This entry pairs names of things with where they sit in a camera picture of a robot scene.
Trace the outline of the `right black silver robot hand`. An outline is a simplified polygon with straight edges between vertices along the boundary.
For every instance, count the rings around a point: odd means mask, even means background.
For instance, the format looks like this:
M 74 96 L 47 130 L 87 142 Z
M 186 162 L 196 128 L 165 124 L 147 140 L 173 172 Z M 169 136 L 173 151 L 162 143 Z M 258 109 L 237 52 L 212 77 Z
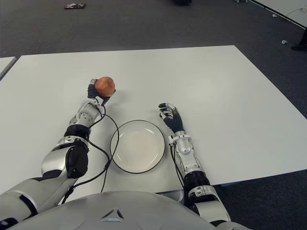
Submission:
M 158 105 L 158 108 L 160 118 L 173 133 L 185 131 L 181 116 L 174 105 L 171 103 L 161 103 Z

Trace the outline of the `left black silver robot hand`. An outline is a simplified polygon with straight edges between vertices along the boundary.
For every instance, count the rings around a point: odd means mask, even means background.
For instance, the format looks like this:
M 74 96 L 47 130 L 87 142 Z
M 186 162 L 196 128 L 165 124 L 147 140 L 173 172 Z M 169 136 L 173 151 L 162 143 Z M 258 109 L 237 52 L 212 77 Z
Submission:
M 102 99 L 102 105 L 105 105 L 111 96 L 115 93 L 115 83 L 110 77 L 101 77 L 92 79 L 88 86 L 88 98 L 99 97 Z

